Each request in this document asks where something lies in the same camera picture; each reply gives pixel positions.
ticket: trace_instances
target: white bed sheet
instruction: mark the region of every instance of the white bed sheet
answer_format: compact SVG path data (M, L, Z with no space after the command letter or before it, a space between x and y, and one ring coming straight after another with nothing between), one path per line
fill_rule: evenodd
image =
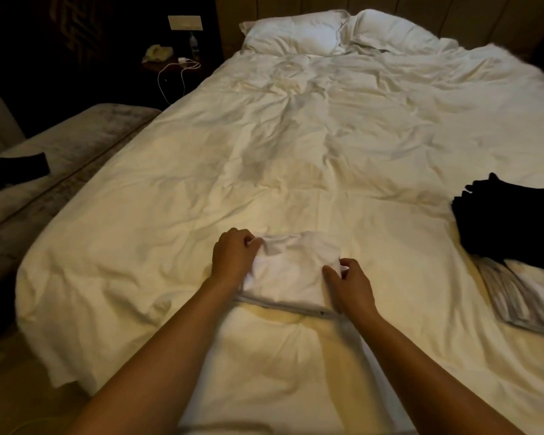
M18 274L18 323L55 385L94 393L198 288L222 231L319 230L359 261L387 320L544 434L544 337L496 321L450 210L489 172L544 187L544 75L502 49L241 52L44 230ZM246 305L223 321L183 424L392 428L350 327Z

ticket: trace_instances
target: person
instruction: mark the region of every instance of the person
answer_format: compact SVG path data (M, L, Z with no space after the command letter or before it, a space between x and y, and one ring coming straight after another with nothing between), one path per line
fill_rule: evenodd
M173 433L218 324L261 244L246 229L223 233L213 248L208 279L103 386L69 433ZM379 315L371 283L354 259L341 259L341 264L349 268L344 277L322 269L335 307L370 346L421 435L522 434Z

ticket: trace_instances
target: white charging cable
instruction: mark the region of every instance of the white charging cable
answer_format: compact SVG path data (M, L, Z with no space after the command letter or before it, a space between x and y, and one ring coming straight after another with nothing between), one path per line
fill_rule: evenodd
M183 84L183 94L182 94L182 96L185 96L186 95L186 83L183 80L183 72L185 72L186 70L195 70L195 69L201 67L201 64L199 62L191 60L189 58L178 58L177 61L178 62L176 62L176 63L169 63L168 65L163 67L159 73L157 73L157 85L160 87L160 92L163 95L163 97L165 99L165 102L167 102L169 105L171 105L173 102L169 102L167 100L167 98L165 97L165 93L163 92L163 89L161 88L161 84L160 84L160 76L161 76L161 73L163 73L163 70L165 70L170 65L183 65L183 64L189 64L189 63L193 64L193 65L190 65L189 67L184 67L184 68L181 69L181 83Z

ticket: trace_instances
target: headboard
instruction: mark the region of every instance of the headboard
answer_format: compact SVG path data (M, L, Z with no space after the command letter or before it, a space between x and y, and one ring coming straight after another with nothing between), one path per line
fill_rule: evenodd
M407 18L467 49L493 42L528 59L544 37L544 0L216 0L224 57L240 49L238 24L329 9L377 9Z

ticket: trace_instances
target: black garment on bench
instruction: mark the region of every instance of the black garment on bench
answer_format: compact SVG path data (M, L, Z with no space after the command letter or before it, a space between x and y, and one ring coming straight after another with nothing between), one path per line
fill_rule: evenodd
M0 190L8 185L36 180L50 174L44 153L27 157L0 157Z
M451 204L465 250L544 269L544 189L506 183L493 173L465 189Z

